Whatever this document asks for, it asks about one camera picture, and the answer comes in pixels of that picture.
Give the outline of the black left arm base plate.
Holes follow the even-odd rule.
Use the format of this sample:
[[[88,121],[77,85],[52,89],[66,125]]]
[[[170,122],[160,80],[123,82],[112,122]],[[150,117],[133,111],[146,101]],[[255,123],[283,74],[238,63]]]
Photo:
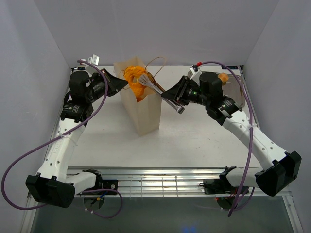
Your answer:
[[[110,190],[118,190],[118,184],[119,180],[116,179],[99,179],[96,180],[95,186],[92,188],[88,188],[80,193],[79,195],[82,194],[87,194],[87,195],[102,195],[106,193],[107,195],[116,195],[115,192],[110,191]]]

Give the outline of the small round fake bun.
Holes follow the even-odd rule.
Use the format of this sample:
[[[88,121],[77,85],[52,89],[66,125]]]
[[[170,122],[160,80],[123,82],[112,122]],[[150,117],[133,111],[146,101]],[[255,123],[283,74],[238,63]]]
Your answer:
[[[222,81],[222,83],[226,83],[229,80],[229,75],[226,73],[219,73],[217,77]]]

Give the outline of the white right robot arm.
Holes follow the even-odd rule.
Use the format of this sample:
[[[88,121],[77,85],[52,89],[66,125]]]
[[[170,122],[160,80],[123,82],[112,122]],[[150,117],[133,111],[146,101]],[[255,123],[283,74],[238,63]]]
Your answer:
[[[214,72],[203,72],[198,81],[183,76],[161,96],[182,106],[191,102],[204,106],[208,116],[236,136],[258,160],[260,167],[247,172],[226,167],[216,182],[222,191],[230,193],[244,181],[245,187],[259,188],[274,197],[297,178],[302,158],[296,151],[289,153],[274,143],[232,98],[223,94],[228,79],[227,74]]]

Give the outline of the ring shaped fake bread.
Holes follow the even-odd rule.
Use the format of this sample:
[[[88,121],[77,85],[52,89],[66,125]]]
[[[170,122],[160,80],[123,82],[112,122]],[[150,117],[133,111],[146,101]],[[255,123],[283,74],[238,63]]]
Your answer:
[[[133,91],[137,102],[140,102],[144,97],[145,86],[139,83],[139,78],[142,74],[147,74],[146,70],[141,66],[129,66],[124,71],[124,78],[128,81],[130,89]]]

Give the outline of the metal serving tongs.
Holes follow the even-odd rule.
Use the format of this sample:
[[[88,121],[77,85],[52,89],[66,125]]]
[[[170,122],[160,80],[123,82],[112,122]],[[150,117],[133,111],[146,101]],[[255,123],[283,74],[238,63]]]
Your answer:
[[[169,106],[171,106],[179,114],[182,114],[184,112],[184,107],[182,107],[180,104],[178,104],[175,101],[168,100],[161,96],[165,92],[165,90],[156,82],[156,80],[154,79],[151,73],[148,72],[147,74],[141,74],[138,79],[138,82],[141,85],[148,87],[151,90],[153,90],[155,93],[157,93],[162,98],[162,100],[164,100]]]

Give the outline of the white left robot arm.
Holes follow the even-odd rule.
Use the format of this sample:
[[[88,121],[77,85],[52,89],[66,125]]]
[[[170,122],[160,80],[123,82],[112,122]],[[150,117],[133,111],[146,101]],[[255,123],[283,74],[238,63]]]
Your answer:
[[[25,182],[35,201],[67,208],[78,193],[89,190],[98,194],[102,191],[103,182],[97,171],[85,170],[67,177],[67,169],[93,113],[92,104],[104,95],[117,94],[127,85],[128,81],[114,77],[106,69],[92,75],[85,70],[70,75],[69,92],[64,98],[55,141],[36,175],[29,175]]]

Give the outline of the beige paper bag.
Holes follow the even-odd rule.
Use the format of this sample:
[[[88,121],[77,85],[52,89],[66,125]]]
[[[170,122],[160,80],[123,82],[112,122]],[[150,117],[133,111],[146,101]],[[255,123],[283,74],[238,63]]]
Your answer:
[[[129,66],[141,66],[147,73],[149,72],[148,65],[145,65],[138,57],[124,62],[114,62],[113,66],[116,77],[123,80],[125,80],[123,76],[124,71]],[[123,106],[127,110],[138,135],[143,136],[159,129],[162,99],[158,94],[146,87],[143,95],[144,98],[137,102],[128,84],[121,90],[120,95]]]

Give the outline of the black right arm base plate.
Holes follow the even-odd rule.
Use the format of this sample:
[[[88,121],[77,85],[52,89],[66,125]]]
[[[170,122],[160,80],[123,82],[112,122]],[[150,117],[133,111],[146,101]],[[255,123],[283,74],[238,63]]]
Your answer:
[[[221,179],[204,179],[199,183],[205,194],[237,194],[238,186],[232,186],[228,181]]]

